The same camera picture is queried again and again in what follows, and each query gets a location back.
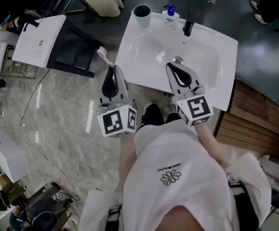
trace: black faucet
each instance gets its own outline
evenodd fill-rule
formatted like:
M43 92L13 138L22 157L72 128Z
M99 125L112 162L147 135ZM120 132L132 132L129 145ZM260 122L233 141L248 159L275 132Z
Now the black faucet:
M186 23L183 27L184 35L187 37L191 35L192 28L195 23L195 17L196 17L196 10L193 10L192 12L188 10Z

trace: backpack strap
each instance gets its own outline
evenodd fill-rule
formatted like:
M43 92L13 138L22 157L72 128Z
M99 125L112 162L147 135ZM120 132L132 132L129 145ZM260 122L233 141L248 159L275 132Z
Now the backpack strap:
M105 226L105 231L119 230L119 217L122 210L122 205L115 205L111 207L108 212L108 218Z
M259 220L246 187L236 180L230 180L228 184L235 197L240 231L257 231Z

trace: sink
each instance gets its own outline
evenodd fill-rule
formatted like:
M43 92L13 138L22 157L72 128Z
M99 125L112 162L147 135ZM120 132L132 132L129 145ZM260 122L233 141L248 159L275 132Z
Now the sink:
M172 93L166 64L174 57L193 69L206 90L206 98L218 109L228 109L232 92L238 42L205 26L194 24L184 36L184 19L176 30L166 28L162 15L152 13L151 24L142 29L133 14L125 30L116 59L127 82Z

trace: cup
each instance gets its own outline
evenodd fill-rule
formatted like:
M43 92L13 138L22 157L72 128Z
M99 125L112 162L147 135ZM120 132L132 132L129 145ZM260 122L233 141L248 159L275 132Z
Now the cup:
M133 9L133 14L140 27L148 28L151 22L151 8L148 5L138 5Z

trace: white t-shirt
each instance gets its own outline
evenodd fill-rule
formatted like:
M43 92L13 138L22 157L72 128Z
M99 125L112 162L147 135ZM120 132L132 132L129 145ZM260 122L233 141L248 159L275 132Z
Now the white t-shirt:
M177 205L188 209L206 231L238 231L236 205L228 178L245 184L260 224L269 214L271 188L252 154L244 155L224 171L182 120L141 128L135 136L135 147L138 158L123 192L125 231L153 231ZM88 196L89 206L86 202L81 217L85 221L80 222L80 231L104 230L99 229L104 227L104 215L117 199L114 194L111 197L110 193L98 194L107 195L111 201L92 204ZM95 217L93 205L102 209L98 211L99 218Z

